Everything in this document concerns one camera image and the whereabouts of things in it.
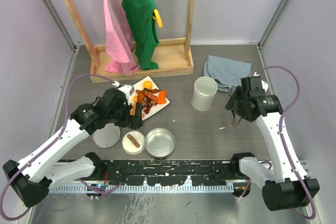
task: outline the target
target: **metal floor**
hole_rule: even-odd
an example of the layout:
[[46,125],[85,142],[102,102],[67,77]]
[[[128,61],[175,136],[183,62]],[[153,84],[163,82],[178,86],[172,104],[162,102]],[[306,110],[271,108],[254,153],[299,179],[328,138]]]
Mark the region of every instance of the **metal floor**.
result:
[[[243,200],[229,193],[111,194],[98,201],[84,194],[50,195],[46,203],[34,208],[29,224],[308,223],[291,210],[270,212],[254,184]],[[48,210],[64,209],[76,203],[66,211]]]

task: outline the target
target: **white cup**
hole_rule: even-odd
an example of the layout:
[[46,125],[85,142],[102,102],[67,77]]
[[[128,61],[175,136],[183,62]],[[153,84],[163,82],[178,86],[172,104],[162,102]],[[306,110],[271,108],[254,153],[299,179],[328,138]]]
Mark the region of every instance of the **white cup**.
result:
[[191,104],[199,111],[206,111],[211,108],[217,92],[217,83],[210,77],[199,77],[195,81],[193,98]]

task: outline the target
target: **orange fruit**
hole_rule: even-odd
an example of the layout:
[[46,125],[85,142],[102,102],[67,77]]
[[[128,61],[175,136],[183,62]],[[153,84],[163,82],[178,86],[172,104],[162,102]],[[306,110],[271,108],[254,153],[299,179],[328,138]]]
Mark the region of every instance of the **orange fruit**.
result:
[[145,82],[143,83],[143,87],[144,87],[145,89],[149,89],[149,90],[151,90],[152,87],[153,87],[153,84],[152,84],[151,81],[145,81]]

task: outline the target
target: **pink shirt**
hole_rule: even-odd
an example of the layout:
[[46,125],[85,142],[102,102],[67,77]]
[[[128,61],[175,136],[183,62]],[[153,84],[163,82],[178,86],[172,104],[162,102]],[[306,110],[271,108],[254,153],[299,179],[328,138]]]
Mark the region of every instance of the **pink shirt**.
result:
[[132,72],[140,70],[140,67],[132,54],[132,32],[125,11],[118,0],[103,0],[103,5],[106,27],[105,52],[112,58],[105,71],[123,72],[126,76],[131,76]]

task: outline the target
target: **gray table surface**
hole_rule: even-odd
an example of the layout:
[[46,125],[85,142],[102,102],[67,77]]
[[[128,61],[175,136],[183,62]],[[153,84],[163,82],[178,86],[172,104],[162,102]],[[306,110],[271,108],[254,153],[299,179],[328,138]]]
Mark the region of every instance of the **gray table surface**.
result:
[[[160,89],[167,90],[171,101],[164,110],[144,121],[139,129],[144,135],[150,130],[163,127],[171,131],[176,139],[176,147],[171,159],[224,159],[234,153],[252,152],[258,159],[270,159],[264,138],[255,123],[242,121],[237,128],[231,127],[232,114],[224,106],[228,101],[227,93],[217,92],[210,110],[200,112],[191,105],[194,82],[203,76],[203,67],[208,55],[220,56],[252,63],[252,72],[262,68],[256,46],[192,46],[194,73],[184,76],[153,78]],[[89,73],[90,57],[85,47],[81,47],[72,73],[72,78]],[[121,81],[122,84],[135,84],[139,80]],[[79,80],[70,97],[70,112],[83,103],[93,102],[101,96],[109,83],[92,83],[89,78]],[[58,120],[61,127],[64,110]],[[121,138],[130,129],[121,129]],[[88,152],[96,152],[105,159],[150,159],[146,151],[138,155],[127,154],[121,140],[111,147],[96,147],[91,137],[70,150],[64,158],[77,159]]]

